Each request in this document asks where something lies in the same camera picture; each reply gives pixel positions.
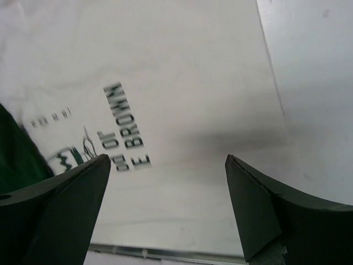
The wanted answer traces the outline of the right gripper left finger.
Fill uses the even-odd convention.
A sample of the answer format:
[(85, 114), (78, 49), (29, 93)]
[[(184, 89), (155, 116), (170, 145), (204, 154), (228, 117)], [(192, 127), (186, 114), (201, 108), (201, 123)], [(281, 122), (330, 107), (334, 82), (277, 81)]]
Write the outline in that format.
[(109, 179), (99, 155), (1, 195), (1, 264), (83, 264)]

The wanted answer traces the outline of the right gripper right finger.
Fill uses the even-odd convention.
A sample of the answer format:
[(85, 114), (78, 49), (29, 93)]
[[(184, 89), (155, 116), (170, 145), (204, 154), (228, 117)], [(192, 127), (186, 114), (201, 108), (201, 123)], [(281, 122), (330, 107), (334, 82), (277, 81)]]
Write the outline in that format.
[(228, 189), (249, 264), (351, 264), (352, 206), (315, 197), (228, 155)]

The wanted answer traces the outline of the white and green t shirt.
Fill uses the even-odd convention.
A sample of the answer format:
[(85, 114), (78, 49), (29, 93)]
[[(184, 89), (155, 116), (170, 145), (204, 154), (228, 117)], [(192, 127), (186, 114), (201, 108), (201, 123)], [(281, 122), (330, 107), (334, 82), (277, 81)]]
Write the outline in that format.
[(57, 174), (170, 164), (194, 20), (177, 1), (2, 1), (1, 102)]

